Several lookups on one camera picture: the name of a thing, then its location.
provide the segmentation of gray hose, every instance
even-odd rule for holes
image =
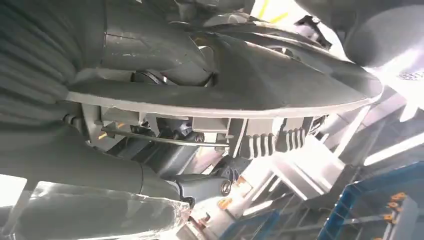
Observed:
[[[210,71],[188,35],[129,0],[2,0],[0,23],[0,174],[136,194],[161,186],[153,195],[178,198],[137,162],[85,145],[58,102],[84,68],[202,85]]]

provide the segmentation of gray plastic cover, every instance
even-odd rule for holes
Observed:
[[[206,32],[196,32],[191,37],[197,45],[213,50],[215,85],[87,81],[70,86],[67,100],[172,116],[293,118],[351,111],[375,102],[383,89],[365,71],[351,84],[330,72],[234,37]]]
[[[23,190],[24,178],[0,179],[2,196],[10,198],[0,206],[5,240],[159,239],[179,229],[191,211],[168,198],[46,181]]]
[[[284,52],[287,55],[290,54],[292,58],[363,93],[369,99],[379,98],[382,93],[382,84],[376,76],[357,64],[336,58],[320,47],[268,34],[250,32],[226,32],[225,34],[266,48],[284,49]]]
[[[257,34],[267,34],[280,36],[284,38],[289,38],[301,42],[305,42],[312,46],[322,48],[322,46],[305,36],[302,36],[296,32],[288,31],[287,29],[281,29],[279,26],[263,22],[263,21],[249,21],[243,23],[227,23],[227,24],[219,24],[214,26],[208,26],[204,28],[204,31],[211,31],[215,33],[257,33]]]

